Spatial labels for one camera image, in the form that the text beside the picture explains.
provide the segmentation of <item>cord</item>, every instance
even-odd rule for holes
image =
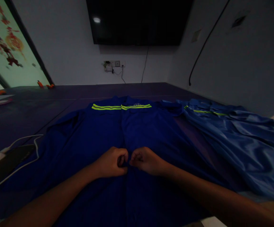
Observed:
[[[122,66],[122,71],[121,71],[121,79],[123,80],[123,82],[126,84],[126,82],[124,81],[123,77],[123,66]]]
[[[29,137],[35,137],[35,136],[40,136],[40,137],[42,137],[43,134],[38,134],[38,135],[32,135],[32,136],[26,136],[26,137],[19,138],[19,139],[15,140],[8,148],[11,149],[11,147],[12,147],[17,141],[19,141],[19,140],[21,140],[21,139],[29,138]]]
[[[229,1],[230,1],[230,0],[228,0],[228,1],[226,2],[226,4],[225,4],[225,6],[224,6],[224,8],[223,8],[223,10],[222,10],[222,12],[221,12],[221,14],[219,15],[218,19],[216,20],[216,22],[215,22],[215,24],[214,24],[214,26],[213,26],[211,32],[210,32],[209,35],[207,36],[207,38],[206,38],[206,40],[205,40],[205,42],[204,42],[204,44],[203,44],[203,46],[202,46],[202,48],[201,48],[199,54],[198,54],[198,57],[197,57],[197,59],[196,59],[194,65],[193,65],[192,71],[191,71],[191,73],[190,73],[190,77],[189,77],[189,79],[188,79],[188,84],[189,84],[189,86],[192,85],[192,84],[191,84],[191,76],[192,76],[193,70],[194,70],[194,68],[195,68],[195,65],[196,65],[196,63],[197,63],[197,61],[198,61],[198,58],[200,57],[201,52],[202,52],[204,46],[206,45],[207,40],[209,39],[210,35],[212,34],[214,28],[216,27],[216,24],[218,23],[219,19],[221,18],[221,16],[222,16],[222,14],[223,14],[225,8],[227,7]]]
[[[149,53],[149,46],[147,47],[146,60],[147,60],[147,55],[148,55],[148,53]],[[146,61],[145,61],[145,63],[144,63],[144,68],[143,68],[141,83],[142,83],[142,81],[143,81],[143,74],[144,74],[144,70],[145,70],[145,69],[146,69]]]
[[[122,69],[123,70],[123,69]],[[122,73],[122,71],[120,72],[120,73]],[[119,74],[117,74],[117,73],[115,73],[117,76],[119,76],[120,75],[120,73]]]
[[[13,176],[15,173],[17,173],[19,170],[21,170],[23,167],[25,167],[25,166],[27,166],[27,165],[31,164],[32,162],[35,162],[35,161],[37,161],[37,160],[39,159],[38,145],[37,145],[37,143],[36,143],[36,140],[37,140],[38,138],[42,137],[43,134],[40,134],[40,135],[33,135],[33,136],[27,136],[27,137],[22,137],[22,138],[20,138],[20,139],[18,139],[18,140],[21,140],[21,139],[24,139],[24,138],[28,138],[28,137],[34,137],[34,136],[39,136],[39,137],[37,137],[36,139],[34,139],[34,144],[35,144],[35,148],[36,148],[36,155],[37,155],[37,158],[34,159],[33,161],[30,161],[30,162],[24,164],[23,166],[19,167],[18,169],[16,169],[13,173],[11,173],[11,174],[8,175],[5,179],[3,179],[3,180],[0,182],[0,185],[1,185],[2,183],[4,183],[7,179],[9,179],[11,176]]]

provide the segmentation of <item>wall socket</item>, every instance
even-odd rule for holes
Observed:
[[[109,61],[109,62],[112,67],[121,67],[122,65],[125,67],[125,61]]]

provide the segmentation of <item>white charging cable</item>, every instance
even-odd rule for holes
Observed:
[[[36,148],[36,155],[37,155],[37,158],[34,159],[33,161],[28,162],[27,164],[24,164],[24,165],[21,166],[20,168],[16,169],[13,173],[11,173],[11,174],[8,175],[5,179],[3,179],[3,181],[0,182],[0,185],[1,185],[3,182],[5,182],[7,179],[9,179],[11,176],[13,176],[15,173],[17,173],[19,170],[21,170],[23,167],[25,167],[25,166],[27,166],[27,165],[31,164],[32,162],[35,162],[35,161],[37,161],[37,160],[39,159],[38,145],[37,145],[37,143],[36,143],[36,140],[37,140],[38,138],[42,137],[43,134],[33,135],[33,136],[26,136],[26,137],[22,137],[22,138],[20,138],[20,139],[18,139],[18,140],[21,140],[21,139],[24,139],[24,138],[29,138],[29,137],[35,137],[35,136],[39,136],[39,137],[37,137],[37,138],[34,139],[34,144],[35,144],[35,148]],[[10,150],[11,147],[12,147],[18,140],[15,140],[15,141],[11,144],[11,146],[9,146],[9,147],[7,147],[7,148],[1,150],[1,152],[5,153],[5,152],[7,152],[8,150]]]

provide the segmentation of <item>television screen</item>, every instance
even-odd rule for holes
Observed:
[[[192,2],[86,0],[94,44],[179,45]]]

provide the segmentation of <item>reflective stripe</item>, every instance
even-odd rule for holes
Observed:
[[[150,104],[147,105],[136,105],[136,106],[98,106],[96,104],[93,104],[92,109],[95,110],[128,110],[128,109],[140,109],[140,108],[150,108],[152,107]]]
[[[110,108],[120,108],[121,106],[97,106],[96,104],[93,104],[94,107],[98,107],[98,108],[106,108],[106,107],[110,107]]]
[[[98,108],[98,107],[92,106],[92,109],[95,109],[95,110],[121,110],[121,107]]]
[[[224,113],[217,113],[217,112],[211,112],[211,111],[201,111],[201,110],[193,110],[194,112],[197,113],[205,113],[205,114],[217,114],[219,116],[228,116],[228,114],[224,114]]]
[[[147,104],[147,105],[136,105],[136,106],[123,106],[121,105],[121,108],[124,109],[124,110],[127,110],[127,109],[139,109],[139,108],[150,108],[152,107],[150,104]]]

